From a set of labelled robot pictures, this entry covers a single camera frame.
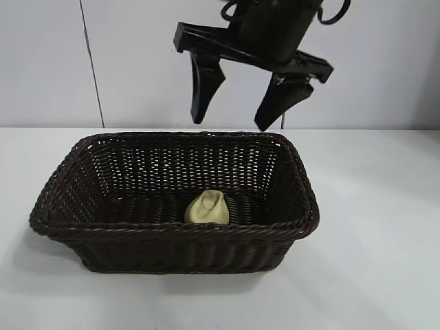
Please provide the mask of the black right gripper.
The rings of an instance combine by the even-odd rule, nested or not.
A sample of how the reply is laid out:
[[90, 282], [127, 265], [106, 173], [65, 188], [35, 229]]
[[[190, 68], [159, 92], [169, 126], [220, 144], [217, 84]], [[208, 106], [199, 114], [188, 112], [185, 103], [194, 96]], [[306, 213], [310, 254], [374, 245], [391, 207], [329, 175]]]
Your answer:
[[221, 9], [227, 27], [178, 23], [175, 48], [179, 53], [192, 52], [192, 122], [203, 122], [210, 101], [226, 79], [220, 58], [281, 73], [272, 74], [254, 117], [260, 131], [310, 97], [314, 91], [310, 78], [324, 83], [333, 72], [326, 60], [298, 49], [321, 13], [321, 1], [227, 1]]

